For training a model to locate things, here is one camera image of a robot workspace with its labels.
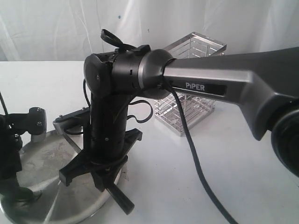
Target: circular metal plate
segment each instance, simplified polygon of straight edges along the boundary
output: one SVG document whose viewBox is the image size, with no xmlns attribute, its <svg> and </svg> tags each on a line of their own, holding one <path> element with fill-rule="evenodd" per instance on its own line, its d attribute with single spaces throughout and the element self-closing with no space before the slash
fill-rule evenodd
<svg viewBox="0 0 299 224">
<path fill-rule="evenodd" d="M 82 136 L 71 138 L 77 145 L 83 145 Z M 48 132 L 41 143 L 25 145 L 21 150 L 23 170 L 17 173 L 17 179 L 21 187 L 31 189 L 37 197 L 29 202 L 3 199 L 1 209 L 7 218 L 17 224 L 74 224 L 94 214 L 109 198 L 109 193 L 97 190 L 90 174 L 76 177 L 69 187 L 59 180 L 59 169 L 76 155 L 56 131 Z"/>
</svg>

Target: white tabletop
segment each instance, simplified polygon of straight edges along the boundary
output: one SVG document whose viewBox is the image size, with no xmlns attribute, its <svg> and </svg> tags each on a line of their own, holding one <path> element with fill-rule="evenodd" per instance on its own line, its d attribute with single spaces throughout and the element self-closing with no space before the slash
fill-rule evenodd
<svg viewBox="0 0 299 224">
<path fill-rule="evenodd" d="M 59 114 L 86 106 L 83 62 L 1 62 L 0 90 L 8 112 L 46 110 L 48 130 Z M 147 105 L 130 106 L 143 119 Z M 128 121 L 143 139 L 129 152 L 120 188 L 134 202 L 126 216 L 113 199 L 84 223 L 227 223 L 204 191 L 188 143 L 155 119 Z M 206 178 L 241 224 L 299 222 L 299 178 L 276 158 L 270 133 L 256 141 L 239 108 L 217 102 L 215 112 L 191 130 Z M 29 136 L 23 136 L 27 142 Z M 0 214 L 0 223 L 10 223 Z"/>
</svg>

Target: piper logo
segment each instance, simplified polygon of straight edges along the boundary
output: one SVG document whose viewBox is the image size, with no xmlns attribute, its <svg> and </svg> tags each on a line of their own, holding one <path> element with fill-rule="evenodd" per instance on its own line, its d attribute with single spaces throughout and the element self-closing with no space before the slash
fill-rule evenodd
<svg viewBox="0 0 299 224">
<path fill-rule="evenodd" d="M 205 86 L 203 84 L 196 84 L 196 83 L 187 83 L 186 82 L 186 89 L 190 90 L 198 90 L 198 91 L 205 91 Z"/>
</svg>

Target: white curtain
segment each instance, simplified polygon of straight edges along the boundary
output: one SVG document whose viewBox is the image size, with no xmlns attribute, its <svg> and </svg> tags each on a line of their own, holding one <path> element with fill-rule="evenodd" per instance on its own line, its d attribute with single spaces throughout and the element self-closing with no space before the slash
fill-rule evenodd
<svg viewBox="0 0 299 224">
<path fill-rule="evenodd" d="M 163 48 L 196 31 L 226 54 L 299 46 L 298 0 L 0 0 L 0 61 L 84 60 L 102 28 Z"/>
</svg>

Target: metal wire rack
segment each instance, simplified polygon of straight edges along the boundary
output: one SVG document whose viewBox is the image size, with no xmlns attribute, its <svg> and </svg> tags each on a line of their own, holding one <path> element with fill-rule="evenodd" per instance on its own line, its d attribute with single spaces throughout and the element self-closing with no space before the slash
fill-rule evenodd
<svg viewBox="0 0 299 224">
<path fill-rule="evenodd" d="M 193 32 L 170 44 L 165 50 L 173 57 L 192 58 L 223 55 L 226 44 Z M 178 94 L 189 129 L 214 111 L 214 100 Z M 182 121 L 173 95 L 156 100 L 155 117 L 179 136 L 184 135 Z"/>
</svg>

